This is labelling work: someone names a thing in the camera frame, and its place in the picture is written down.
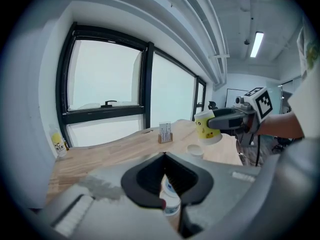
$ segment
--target paper cup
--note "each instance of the paper cup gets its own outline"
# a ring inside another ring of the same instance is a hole
[[[202,111],[194,115],[198,140],[204,145],[212,145],[222,139],[220,130],[210,129],[209,127],[207,127],[207,121],[214,117],[215,114],[212,110]]]
[[[160,192],[159,197],[165,200],[164,215],[172,216],[177,214],[177,212],[180,209],[180,203],[181,203],[179,197],[171,197],[164,191]]]
[[[192,144],[192,145],[187,146],[186,152],[195,158],[203,158],[204,157],[204,152],[201,149],[201,147],[198,145]]]
[[[172,198],[179,198],[178,194],[175,192],[174,188],[169,183],[167,176],[164,176],[162,180],[162,189],[168,196]]]

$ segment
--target window handle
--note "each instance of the window handle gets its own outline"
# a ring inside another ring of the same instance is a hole
[[[112,108],[112,105],[109,105],[109,102],[117,102],[116,100],[107,100],[104,102],[104,105],[101,106],[101,108]]]

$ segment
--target whiteboard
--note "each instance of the whiteboard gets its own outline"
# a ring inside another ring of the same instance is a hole
[[[232,107],[234,103],[236,102],[236,98],[238,96],[245,95],[248,90],[238,90],[238,89],[227,89],[226,90],[226,101],[225,101],[225,107]]]

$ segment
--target yellow cup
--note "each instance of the yellow cup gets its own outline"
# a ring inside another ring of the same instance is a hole
[[[222,139],[222,134],[218,129],[211,129],[207,127],[207,121],[214,118],[215,114],[212,110],[202,111],[194,115],[196,132],[199,141],[204,145],[212,145]]]

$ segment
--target white marker cube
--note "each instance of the white marker cube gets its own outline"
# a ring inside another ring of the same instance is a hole
[[[259,123],[262,123],[273,110],[266,87],[254,88],[243,96],[243,100],[248,102],[257,112]]]

